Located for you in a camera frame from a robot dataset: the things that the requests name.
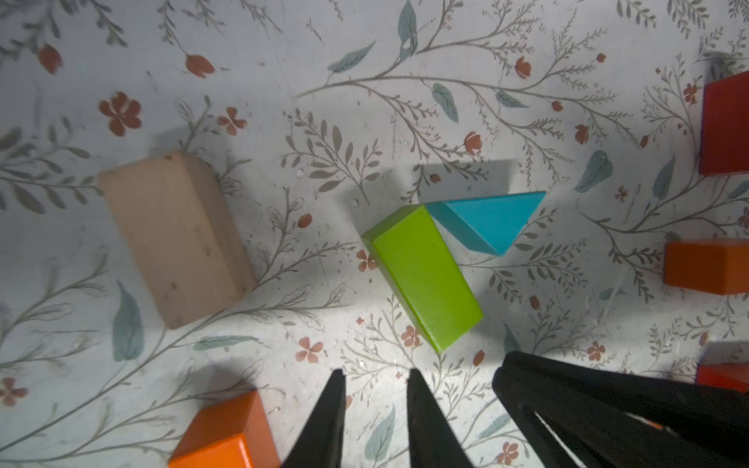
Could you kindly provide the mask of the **beige wooden block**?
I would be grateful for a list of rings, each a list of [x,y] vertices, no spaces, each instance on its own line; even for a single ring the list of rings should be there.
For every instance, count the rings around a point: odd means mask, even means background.
[[[165,325],[234,306],[257,278],[213,168],[182,153],[103,172],[99,188]]]

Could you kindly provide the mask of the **teal triangle block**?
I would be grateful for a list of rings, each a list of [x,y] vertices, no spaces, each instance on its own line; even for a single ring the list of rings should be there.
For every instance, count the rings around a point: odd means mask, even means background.
[[[504,255],[546,196],[545,191],[427,203],[427,211],[464,248]]]

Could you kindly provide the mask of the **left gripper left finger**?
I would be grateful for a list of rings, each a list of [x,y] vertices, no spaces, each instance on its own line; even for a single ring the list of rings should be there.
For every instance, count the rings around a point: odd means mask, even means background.
[[[341,467],[345,387],[343,370],[334,370],[283,468]]]

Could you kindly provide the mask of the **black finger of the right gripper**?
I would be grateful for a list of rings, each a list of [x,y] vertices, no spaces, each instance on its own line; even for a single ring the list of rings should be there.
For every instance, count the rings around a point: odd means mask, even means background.
[[[506,355],[493,391],[546,467],[745,467],[748,397]]]

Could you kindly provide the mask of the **green block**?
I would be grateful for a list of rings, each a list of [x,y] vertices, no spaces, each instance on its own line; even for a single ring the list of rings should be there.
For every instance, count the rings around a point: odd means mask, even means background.
[[[361,235],[415,329],[438,353],[484,318],[431,214],[404,206]]]

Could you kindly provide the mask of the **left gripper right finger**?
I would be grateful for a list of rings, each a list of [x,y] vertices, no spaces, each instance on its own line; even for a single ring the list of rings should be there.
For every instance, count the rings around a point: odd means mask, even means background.
[[[407,408],[412,467],[472,467],[418,369],[409,373]]]

